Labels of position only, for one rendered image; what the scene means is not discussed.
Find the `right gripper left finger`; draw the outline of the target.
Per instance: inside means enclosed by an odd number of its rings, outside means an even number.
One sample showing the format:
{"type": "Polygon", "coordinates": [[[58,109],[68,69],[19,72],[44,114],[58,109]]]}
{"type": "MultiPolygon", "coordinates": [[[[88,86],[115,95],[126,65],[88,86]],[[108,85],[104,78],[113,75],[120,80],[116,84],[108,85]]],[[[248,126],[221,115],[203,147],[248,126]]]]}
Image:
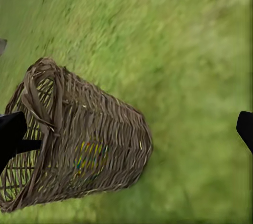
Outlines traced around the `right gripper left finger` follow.
{"type": "Polygon", "coordinates": [[[28,132],[22,111],[0,116],[0,174],[28,132]]]}

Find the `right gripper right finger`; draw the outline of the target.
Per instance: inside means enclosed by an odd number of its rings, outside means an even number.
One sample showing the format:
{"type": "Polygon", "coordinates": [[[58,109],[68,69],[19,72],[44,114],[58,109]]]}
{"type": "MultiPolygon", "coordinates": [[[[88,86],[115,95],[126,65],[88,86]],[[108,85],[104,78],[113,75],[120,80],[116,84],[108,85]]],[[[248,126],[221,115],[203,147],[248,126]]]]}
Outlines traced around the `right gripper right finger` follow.
{"type": "Polygon", "coordinates": [[[236,130],[253,153],[253,113],[240,111],[236,130]]]}

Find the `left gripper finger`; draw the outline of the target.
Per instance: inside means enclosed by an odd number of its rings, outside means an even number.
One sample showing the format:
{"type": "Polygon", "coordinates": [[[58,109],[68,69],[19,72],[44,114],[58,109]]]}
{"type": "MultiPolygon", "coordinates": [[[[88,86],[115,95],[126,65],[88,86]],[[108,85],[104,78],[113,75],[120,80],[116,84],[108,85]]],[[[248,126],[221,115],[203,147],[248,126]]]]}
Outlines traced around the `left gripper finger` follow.
{"type": "Polygon", "coordinates": [[[35,140],[22,140],[20,144],[18,145],[17,149],[15,150],[12,157],[16,157],[17,154],[28,152],[32,150],[38,150],[41,148],[41,141],[35,141],[35,140]]]}

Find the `wicker basket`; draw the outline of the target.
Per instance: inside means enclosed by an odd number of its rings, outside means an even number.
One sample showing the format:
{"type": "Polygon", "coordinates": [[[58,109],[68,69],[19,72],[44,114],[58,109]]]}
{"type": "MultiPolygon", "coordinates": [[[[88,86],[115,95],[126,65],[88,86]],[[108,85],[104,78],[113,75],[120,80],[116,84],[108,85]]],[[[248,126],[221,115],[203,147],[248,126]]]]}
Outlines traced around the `wicker basket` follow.
{"type": "Polygon", "coordinates": [[[11,157],[0,174],[2,213],[128,189],[136,184],[143,166],[148,166],[152,133],[144,114],[66,66],[57,65],[50,56],[41,57],[28,68],[4,115],[20,111],[28,128],[22,139],[35,140],[38,130],[36,140],[42,143],[33,151],[34,167],[31,151],[23,152],[11,157]],[[46,79],[49,81],[43,85],[46,79]],[[26,184],[22,184],[22,169],[26,184]]]}

